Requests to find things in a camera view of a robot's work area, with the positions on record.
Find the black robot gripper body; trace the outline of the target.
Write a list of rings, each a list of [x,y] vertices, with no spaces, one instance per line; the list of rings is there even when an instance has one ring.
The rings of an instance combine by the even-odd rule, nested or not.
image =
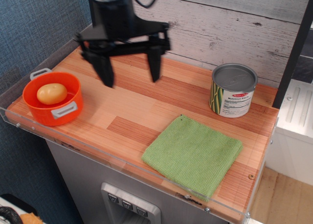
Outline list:
[[[92,28],[75,36],[82,50],[104,56],[170,50],[169,24],[141,19],[133,1],[139,0],[89,0]]]

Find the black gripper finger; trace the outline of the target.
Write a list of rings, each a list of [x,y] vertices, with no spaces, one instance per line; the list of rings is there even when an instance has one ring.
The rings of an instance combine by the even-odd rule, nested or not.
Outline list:
[[[86,50],[82,51],[82,56],[93,66],[103,84],[112,88],[114,85],[114,73],[109,57]]]
[[[148,64],[152,81],[156,82],[160,77],[162,49],[157,46],[147,51]]]

